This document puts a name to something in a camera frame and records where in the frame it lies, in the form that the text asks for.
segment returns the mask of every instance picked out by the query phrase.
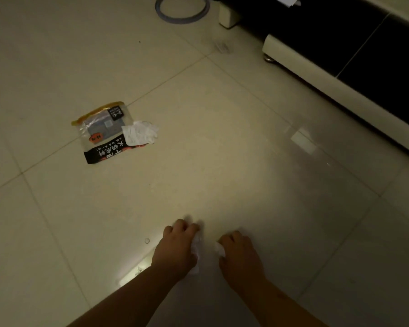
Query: hand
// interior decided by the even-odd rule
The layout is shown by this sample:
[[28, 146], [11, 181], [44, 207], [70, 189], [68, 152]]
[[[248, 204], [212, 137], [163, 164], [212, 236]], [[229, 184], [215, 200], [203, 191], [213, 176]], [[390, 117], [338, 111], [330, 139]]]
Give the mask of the hand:
[[153, 254], [152, 266], [163, 269], [175, 282], [184, 278], [197, 264], [197, 257], [191, 253], [191, 243], [199, 230], [199, 225], [188, 225], [183, 219], [177, 219], [173, 227], [166, 226]]
[[220, 269], [229, 286], [242, 296], [249, 286], [265, 280], [263, 265], [248, 236], [234, 231], [221, 236], [219, 243], [226, 257], [220, 258]]

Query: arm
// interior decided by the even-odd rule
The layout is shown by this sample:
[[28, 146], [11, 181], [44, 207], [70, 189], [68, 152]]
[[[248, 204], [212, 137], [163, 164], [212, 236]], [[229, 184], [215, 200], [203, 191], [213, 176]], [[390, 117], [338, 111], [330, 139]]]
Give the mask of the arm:
[[222, 236], [219, 242], [226, 254], [220, 258], [224, 278], [262, 327], [327, 327], [266, 279], [262, 262], [248, 236], [235, 231]]
[[144, 327], [171, 288], [197, 263], [191, 242], [199, 231], [182, 219], [164, 229], [152, 265], [68, 327]]

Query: plastic package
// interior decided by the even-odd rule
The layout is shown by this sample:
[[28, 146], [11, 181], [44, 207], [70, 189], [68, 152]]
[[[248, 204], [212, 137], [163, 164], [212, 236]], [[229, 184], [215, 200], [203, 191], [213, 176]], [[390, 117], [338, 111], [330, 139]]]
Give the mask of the plastic package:
[[123, 102], [113, 102], [97, 108], [71, 123], [76, 126], [88, 164], [95, 164], [122, 151], [142, 147], [128, 146], [121, 126], [133, 120]]

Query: beige tile floor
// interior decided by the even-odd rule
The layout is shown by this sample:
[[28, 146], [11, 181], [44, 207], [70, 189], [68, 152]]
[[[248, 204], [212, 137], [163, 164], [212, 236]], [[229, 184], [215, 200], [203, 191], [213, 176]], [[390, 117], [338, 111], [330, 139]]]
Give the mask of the beige tile floor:
[[[186, 214], [204, 222], [201, 272], [150, 325], [256, 325], [212, 253], [241, 228], [330, 326], [409, 326], [409, 155], [263, 62], [217, 3], [186, 26], [153, 3], [0, 0], [0, 326], [65, 326]], [[87, 165], [69, 123], [115, 100], [160, 137]]]

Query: black label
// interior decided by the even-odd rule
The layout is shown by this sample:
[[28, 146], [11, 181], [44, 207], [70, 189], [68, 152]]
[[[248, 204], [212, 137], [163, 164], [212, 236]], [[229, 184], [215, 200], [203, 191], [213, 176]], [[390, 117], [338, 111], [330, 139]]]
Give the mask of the black label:
[[111, 115], [112, 120], [120, 119], [124, 116], [124, 112], [122, 112], [120, 106], [112, 107], [108, 109], [109, 115]]
[[85, 158], [88, 164], [95, 164], [104, 159], [108, 159], [116, 154], [119, 154], [122, 151], [133, 149], [136, 147], [142, 146], [128, 146], [125, 143], [124, 135], [120, 134], [115, 139], [112, 139], [111, 141], [103, 145], [97, 146], [88, 151], [84, 151], [83, 154], [85, 154]]

